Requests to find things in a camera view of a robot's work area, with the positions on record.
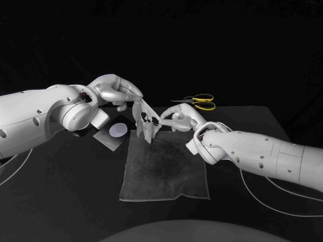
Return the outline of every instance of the white cable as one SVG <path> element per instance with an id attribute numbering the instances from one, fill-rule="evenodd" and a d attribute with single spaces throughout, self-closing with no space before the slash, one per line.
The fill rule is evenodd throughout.
<path id="1" fill-rule="evenodd" d="M 23 165 L 25 165 L 28 159 L 29 159 L 29 156 L 28 156 L 26 160 L 23 161 L 23 163 L 22 163 L 19 169 L 18 169 L 18 170 L 15 171 L 15 173 L 8 177 L 8 179 L 0 183 L 0 186 L 2 186 L 2 185 L 10 180 L 10 178 L 15 176 L 15 174 L 18 173 L 18 171 L 22 169 L 22 167 L 23 167 Z"/>
<path id="2" fill-rule="evenodd" d="M 250 188 L 248 188 L 248 186 L 247 186 L 246 180 L 244 180 L 244 185 L 246 185 L 247 190 L 250 191 L 253 197 L 259 200 L 259 198 L 254 196 L 254 194 L 253 194 L 253 192 L 251 192 L 251 190 L 250 190 Z M 312 217 L 323 217 L 323 215 L 297 215 L 297 214 L 286 213 L 286 212 L 283 212 L 283 211 L 280 211 L 280 210 L 272 208 L 272 207 L 270 207 L 269 205 L 266 205 L 260 200 L 259 200 L 259 202 L 260 202 L 266 207 L 269 207 L 270 209 L 273 209 L 276 212 L 283 213 L 283 214 L 287 214 L 287 215 L 290 215 L 290 216 L 295 216 L 295 217 L 310 217 L 310 218 L 312 218 Z"/>
<path id="3" fill-rule="evenodd" d="M 2 166 L 0 169 L 13 161 L 13 159 L 18 157 L 19 155 L 16 155 Z"/>
<path id="4" fill-rule="evenodd" d="M 270 179 L 269 177 L 267 177 L 267 180 L 273 183 L 273 185 L 274 185 L 279 189 L 282 189 L 282 190 L 286 191 L 287 193 L 292 193 L 293 195 L 297 195 L 297 196 L 300 196 L 300 197 L 303 197 L 303 198 L 309 198 L 309 199 L 313 199 L 313 200 L 318 200 L 318 201 L 323 202 L 323 200 L 319 199 L 319 198 L 312 198 L 312 197 L 309 197 L 309 196 L 305 196 L 305 195 L 302 195 L 302 194 L 297 194 L 297 193 L 295 193 L 295 192 L 286 190 L 285 188 L 282 188 L 282 187 L 280 187 L 280 186 L 272 181 L 272 179 Z"/>

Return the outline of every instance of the white rounded object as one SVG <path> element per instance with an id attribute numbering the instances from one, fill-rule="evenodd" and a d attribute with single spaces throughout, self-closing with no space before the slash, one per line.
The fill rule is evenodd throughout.
<path id="1" fill-rule="evenodd" d="M 127 133 L 127 125 L 124 123 L 117 123 L 110 128 L 110 135 L 113 137 L 122 137 Z"/>

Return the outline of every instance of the towel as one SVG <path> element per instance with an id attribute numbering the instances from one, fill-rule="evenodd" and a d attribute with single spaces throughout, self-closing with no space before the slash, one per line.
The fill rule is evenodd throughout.
<path id="1" fill-rule="evenodd" d="M 194 134 L 159 132 L 149 144 L 132 131 L 122 201 L 210 200 L 205 161 L 186 147 Z"/>

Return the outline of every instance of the table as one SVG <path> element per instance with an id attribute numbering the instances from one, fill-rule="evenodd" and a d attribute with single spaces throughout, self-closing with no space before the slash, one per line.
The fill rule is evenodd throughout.
<path id="1" fill-rule="evenodd" d="M 116 108 L 103 110 L 111 119 L 120 114 Z M 166 108 L 155 110 L 160 115 Z M 235 131 L 289 141 L 264 106 L 217 107 L 201 113 L 208 121 L 225 123 Z M 122 114 L 133 120 L 132 108 Z M 292 217 L 266 208 L 250 195 L 230 161 L 207 164 L 211 201 L 186 197 L 162 202 L 119 201 L 129 140 L 113 152 L 93 137 L 96 132 L 75 137 L 62 131 L 34 149 L 21 172 L 0 187 L 0 241 L 100 241 L 139 225 L 179 219 L 228 222 L 292 241 L 323 241 L 323 218 Z M 28 152 L 8 166 L 0 180 L 26 156 Z M 323 214 L 318 201 L 287 194 L 259 175 L 244 172 L 244 176 L 267 205 L 290 213 Z M 279 184 L 323 196 L 289 182 Z"/>

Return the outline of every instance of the robotic hand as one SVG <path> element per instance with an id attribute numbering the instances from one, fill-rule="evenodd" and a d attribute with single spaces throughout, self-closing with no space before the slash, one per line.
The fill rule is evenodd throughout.
<path id="1" fill-rule="evenodd" d="M 0 96 L 0 159 L 48 142 L 61 130 L 75 132 L 90 124 L 101 129 L 110 120 L 98 108 L 109 102 L 124 111 L 143 94 L 127 80 L 109 74 L 88 86 L 54 85 Z"/>
<path id="2" fill-rule="evenodd" d="M 173 113 L 173 119 L 165 118 Z M 210 164 L 231 160 L 257 175 L 286 180 L 323 192 L 323 149 L 302 146 L 270 136 L 234 131 L 224 123 L 207 122 L 186 103 L 171 107 L 159 124 L 195 135 L 186 144 Z"/>

